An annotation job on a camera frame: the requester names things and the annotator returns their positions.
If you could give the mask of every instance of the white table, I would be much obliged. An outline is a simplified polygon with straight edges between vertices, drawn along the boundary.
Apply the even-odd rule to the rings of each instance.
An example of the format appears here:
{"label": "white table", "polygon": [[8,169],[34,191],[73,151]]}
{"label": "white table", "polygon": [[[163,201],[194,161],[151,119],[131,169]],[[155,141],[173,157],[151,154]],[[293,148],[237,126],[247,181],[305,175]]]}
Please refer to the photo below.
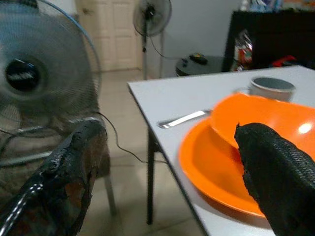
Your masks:
{"label": "white table", "polygon": [[155,140],[163,153],[185,199],[203,233],[210,236],[274,236],[268,222],[228,210],[220,204],[208,204],[183,173],[178,150],[181,141],[198,120],[168,130],[157,122],[197,110],[212,108],[235,89],[246,87],[253,77],[269,76],[293,83],[297,91],[292,102],[315,107],[315,71],[300,66],[221,73],[129,83],[149,127],[148,223],[152,222],[153,155]]}

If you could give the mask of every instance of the fan pole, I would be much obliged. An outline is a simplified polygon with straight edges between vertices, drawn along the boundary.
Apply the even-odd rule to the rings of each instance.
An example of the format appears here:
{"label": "fan pole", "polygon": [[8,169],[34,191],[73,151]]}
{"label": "fan pole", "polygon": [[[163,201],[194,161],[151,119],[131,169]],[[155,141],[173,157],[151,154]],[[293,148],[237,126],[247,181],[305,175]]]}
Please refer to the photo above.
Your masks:
{"label": "fan pole", "polygon": [[142,35],[142,73],[143,73],[143,79],[148,80],[148,73],[147,73],[147,33],[148,33],[148,27],[147,27],[147,20],[143,21],[143,35]]}

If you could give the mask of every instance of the orange bowl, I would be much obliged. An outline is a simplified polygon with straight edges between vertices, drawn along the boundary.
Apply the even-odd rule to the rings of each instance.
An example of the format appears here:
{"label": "orange bowl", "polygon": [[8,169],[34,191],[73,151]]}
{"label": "orange bowl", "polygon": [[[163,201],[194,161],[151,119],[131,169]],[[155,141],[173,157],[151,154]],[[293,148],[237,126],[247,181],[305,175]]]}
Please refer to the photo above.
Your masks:
{"label": "orange bowl", "polygon": [[264,217],[244,185],[238,150],[211,128],[209,118],[186,135],[179,159],[186,176],[207,197],[234,210]]}
{"label": "orange bowl", "polygon": [[268,125],[315,158],[315,109],[237,93],[217,104],[210,117],[212,128],[235,148],[236,125],[252,122]]}

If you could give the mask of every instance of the standing fan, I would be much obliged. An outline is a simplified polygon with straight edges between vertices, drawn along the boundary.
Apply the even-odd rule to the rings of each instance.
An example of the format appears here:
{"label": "standing fan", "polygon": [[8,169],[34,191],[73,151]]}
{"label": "standing fan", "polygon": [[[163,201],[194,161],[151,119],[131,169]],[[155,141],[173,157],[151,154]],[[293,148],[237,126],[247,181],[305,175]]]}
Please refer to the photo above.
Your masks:
{"label": "standing fan", "polygon": [[133,24],[142,35],[143,79],[147,80],[147,37],[161,33],[172,13],[170,0],[140,0],[134,9]]}
{"label": "standing fan", "polygon": [[3,153],[14,140],[44,145],[94,119],[100,71],[91,40],[63,10],[46,0],[0,0],[0,167],[50,154],[12,162]]}

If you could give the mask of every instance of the tiled floor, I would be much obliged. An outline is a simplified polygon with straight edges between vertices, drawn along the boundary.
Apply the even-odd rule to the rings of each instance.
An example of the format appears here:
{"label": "tiled floor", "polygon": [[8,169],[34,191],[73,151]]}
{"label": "tiled floor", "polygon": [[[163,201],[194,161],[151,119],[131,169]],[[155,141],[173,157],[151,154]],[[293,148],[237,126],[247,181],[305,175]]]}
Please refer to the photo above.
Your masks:
{"label": "tiled floor", "polygon": [[[104,73],[99,103],[101,111],[116,126],[120,144],[145,160],[147,127],[126,85],[137,80],[142,80],[138,70]],[[118,214],[110,215],[104,181],[98,179],[79,236],[200,236],[166,164],[156,164],[154,223],[146,224],[146,165],[119,150],[109,124],[107,129]]]}

